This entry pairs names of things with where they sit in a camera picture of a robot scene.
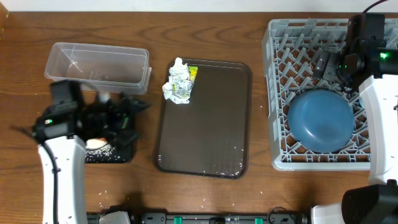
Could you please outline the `white rice pile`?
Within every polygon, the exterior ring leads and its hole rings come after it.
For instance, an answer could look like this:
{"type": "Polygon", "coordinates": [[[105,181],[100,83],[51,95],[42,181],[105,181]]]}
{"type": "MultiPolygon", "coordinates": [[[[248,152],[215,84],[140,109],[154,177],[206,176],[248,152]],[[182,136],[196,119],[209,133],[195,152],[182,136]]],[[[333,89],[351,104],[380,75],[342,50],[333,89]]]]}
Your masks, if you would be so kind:
{"type": "Polygon", "coordinates": [[[120,163],[121,156],[105,139],[89,139],[86,142],[86,164],[120,163]]]}

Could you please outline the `dark blue plate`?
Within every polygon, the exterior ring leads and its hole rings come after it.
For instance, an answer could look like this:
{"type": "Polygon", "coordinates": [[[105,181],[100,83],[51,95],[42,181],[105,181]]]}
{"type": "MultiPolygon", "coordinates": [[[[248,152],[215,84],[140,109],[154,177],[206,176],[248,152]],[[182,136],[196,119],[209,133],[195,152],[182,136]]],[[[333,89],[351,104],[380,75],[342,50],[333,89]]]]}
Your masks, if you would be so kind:
{"type": "Polygon", "coordinates": [[[350,105],[328,90],[310,90],[291,103],[287,121],[295,140],[313,152],[331,153],[342,149],[354,132],[350,105]]]}

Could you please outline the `silver green snack wrapper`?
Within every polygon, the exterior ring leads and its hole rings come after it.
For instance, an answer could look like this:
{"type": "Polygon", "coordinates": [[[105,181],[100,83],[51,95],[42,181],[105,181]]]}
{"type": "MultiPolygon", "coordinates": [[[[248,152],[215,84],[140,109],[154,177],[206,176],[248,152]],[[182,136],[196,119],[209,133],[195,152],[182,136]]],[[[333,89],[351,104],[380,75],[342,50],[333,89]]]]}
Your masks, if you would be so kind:
{"type": "Polygon", "coordinates": [[[173,68],[172,87],[179,103],[189,103],[197,73],[198,67],[187,64],[173,68]]]}

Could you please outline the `white wrapper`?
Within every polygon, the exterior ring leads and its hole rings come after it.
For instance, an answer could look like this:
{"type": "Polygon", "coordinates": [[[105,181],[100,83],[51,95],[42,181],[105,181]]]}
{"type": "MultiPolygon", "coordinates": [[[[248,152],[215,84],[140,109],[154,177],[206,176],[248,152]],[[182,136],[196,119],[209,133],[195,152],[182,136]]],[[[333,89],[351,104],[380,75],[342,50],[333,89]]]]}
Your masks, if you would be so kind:
{"type": "Polygon", "coordinates": [[[193,83],[189,80],[190,73],[188,65],[183,64],[183,60],[177,57],[174,65],[169,68],[169,79],[162,91],[166,100],[171,100],[175,104],[189,104],[190,91],[193,83]]]}

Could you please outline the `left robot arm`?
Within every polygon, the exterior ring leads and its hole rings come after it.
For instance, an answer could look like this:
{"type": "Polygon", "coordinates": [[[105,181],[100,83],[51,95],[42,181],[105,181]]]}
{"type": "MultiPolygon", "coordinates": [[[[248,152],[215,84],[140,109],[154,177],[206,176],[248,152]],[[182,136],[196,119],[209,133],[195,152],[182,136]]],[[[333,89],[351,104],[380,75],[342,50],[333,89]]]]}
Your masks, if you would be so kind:
{"type": "Polygon", "coordinates": [[[32,138],[38,144],[44,177],[43,223],[99,223],[85,202],[85,164],[117,164],[132,160],[139,134],[135,116],[144,101],[120,93],[114,101],[97,92],[87,104],[81,83],[50,86],[52,104],[38,117],[32,138]]]}

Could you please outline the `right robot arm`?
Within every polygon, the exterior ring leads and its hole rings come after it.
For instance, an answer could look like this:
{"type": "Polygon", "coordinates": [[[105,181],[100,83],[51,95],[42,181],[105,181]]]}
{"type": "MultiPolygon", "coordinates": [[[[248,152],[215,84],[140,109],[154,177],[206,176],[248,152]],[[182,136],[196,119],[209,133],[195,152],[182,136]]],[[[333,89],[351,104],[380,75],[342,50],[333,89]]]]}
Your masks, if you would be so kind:
{"type": "Polygon", "coordinates": [[[397,51],[387,48],[385,16],[363,12],[348,21],[346,48],[324,53],[314,77],[359,93],[371,149],[369,185],[347,191],[340,203],[317,205],[309,222],[397,223],[397,51]]]}

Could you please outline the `grey dishwasher rack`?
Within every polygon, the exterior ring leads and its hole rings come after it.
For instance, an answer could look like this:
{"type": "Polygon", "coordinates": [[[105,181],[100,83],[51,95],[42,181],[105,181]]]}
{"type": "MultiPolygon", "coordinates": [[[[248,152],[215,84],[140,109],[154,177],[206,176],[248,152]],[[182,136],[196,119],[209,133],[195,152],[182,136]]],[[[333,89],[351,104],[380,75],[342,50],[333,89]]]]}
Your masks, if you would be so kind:
{"type": "MultiPolygon", "coordinates": [[[[345,93],[339,83],[313,77],[322,52],[346,48],[348,19],[275,19],[262,40],[264,73],[269,101],[269,137],[272,165],[281,171],[370,170],[371,149],[363,101],[357,91],[345,93]],[[293,100],[310,90],[328,90],[341,96],[354,114],[354,132],[339,151],[319,153],[294,139],[287,121],[293,100]]],[[[385,19],[388,49],[397,51],[397,20],[385,19]]]]}

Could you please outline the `black plastic tray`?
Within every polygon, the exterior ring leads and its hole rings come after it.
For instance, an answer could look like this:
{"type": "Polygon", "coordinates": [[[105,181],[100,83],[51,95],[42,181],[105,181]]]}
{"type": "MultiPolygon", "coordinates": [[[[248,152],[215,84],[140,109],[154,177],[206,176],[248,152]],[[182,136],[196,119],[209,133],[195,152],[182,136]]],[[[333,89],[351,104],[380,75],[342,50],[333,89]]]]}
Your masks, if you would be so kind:
{"type": "Polygon", "coordinates": [[[104,108],[99,113],[99,122],[101,126],[99,127],[99,129],[90,134],[89,139],[105,139],[108,143],[110,143],[110,145],[117,149],[119,155],[121,156],[120,163],[104,164],[121,164],[129,162],[134,154],[134,143],[131,147],[118,149],[116,147],[116,136],[124,130],[135,130],[134,115],[129,114],[126,111],[115,106],[110,106],[109,108],[104,108]]]}

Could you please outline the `clear plastic bin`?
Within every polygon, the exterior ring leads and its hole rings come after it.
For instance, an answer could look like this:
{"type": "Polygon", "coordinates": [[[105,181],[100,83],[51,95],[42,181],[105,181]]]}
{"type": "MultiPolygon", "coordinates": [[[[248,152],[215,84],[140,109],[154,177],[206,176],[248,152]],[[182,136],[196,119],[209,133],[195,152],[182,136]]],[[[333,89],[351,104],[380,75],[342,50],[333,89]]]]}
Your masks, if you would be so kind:
{"type": "Polygon", "coordinates": [[[144,95],[151,70],[146,49],[57,42],[44,75],[53,81],[87,83],[98,91],[144,95]]]}

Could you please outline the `dark brown serving tray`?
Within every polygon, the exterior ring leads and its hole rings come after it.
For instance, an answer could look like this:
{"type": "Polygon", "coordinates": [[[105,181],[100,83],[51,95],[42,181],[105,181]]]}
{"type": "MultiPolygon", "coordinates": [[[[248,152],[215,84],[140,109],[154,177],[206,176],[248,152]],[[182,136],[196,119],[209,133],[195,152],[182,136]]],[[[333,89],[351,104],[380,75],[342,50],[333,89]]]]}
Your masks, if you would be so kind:
{"type": "Polygon", "coordinates": [[[198,69],[188,104],[163,99],[154,148],[162,172],[224,179],[248,167],[252,71],[244,63],[185,58],[198,69]]]}

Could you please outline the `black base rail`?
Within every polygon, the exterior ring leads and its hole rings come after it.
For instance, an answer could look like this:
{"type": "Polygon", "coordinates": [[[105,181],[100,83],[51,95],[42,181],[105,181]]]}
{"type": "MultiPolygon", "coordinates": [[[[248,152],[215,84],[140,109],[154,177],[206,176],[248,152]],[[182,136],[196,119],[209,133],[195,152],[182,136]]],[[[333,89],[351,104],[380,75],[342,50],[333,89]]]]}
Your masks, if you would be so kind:
{"type": "Polygon", "coordinates": [[[289,211],[273,211],[265,215],[167,215],[165,213],[145,213],[137,220],[127,212],[105,215],[89,213],[88,223],[141,223],[141,224],[308,224],[306,215],[289,211]]]}

